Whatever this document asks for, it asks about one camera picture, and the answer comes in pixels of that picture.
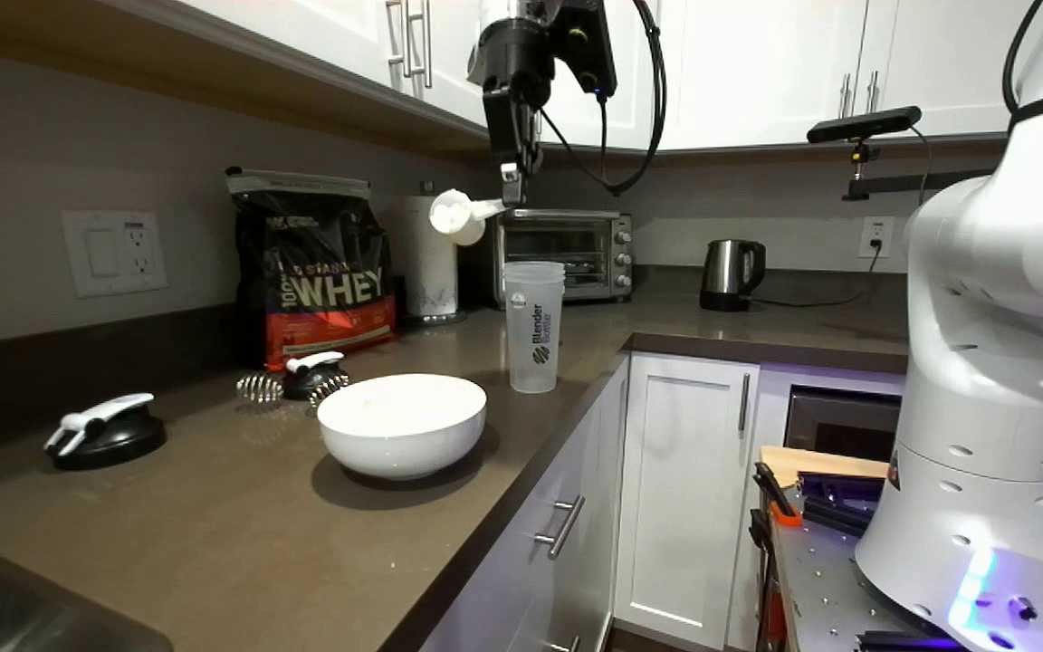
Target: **kitchen counter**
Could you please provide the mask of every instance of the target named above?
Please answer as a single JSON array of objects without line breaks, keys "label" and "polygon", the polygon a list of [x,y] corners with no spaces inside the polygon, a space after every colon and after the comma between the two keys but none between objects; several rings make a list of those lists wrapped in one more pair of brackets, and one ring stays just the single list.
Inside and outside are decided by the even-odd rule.
[{"label": "kitchen counter", "polygon": [[904,370],[897,279],[780,277],[761,289],[776,305],[743,314],[699,311],[697,285],[697,272],[651,272],[630,305],[566,310],[555,394],[511,394],[499,311],[351,355],[355,382],[425,370],[490,392],[482,445],[415,487],[341,471],[303,407],[237,407],[233,377],[155,400],[170,442],[134,465],[59,474],[35,433],[0,445],[0,556],[180,652],[379,649],[411,611],[441,610],[425,599],[447,599],[438,575],[459,587],[476,557],[454,556],[490,549],[622,347]]}]

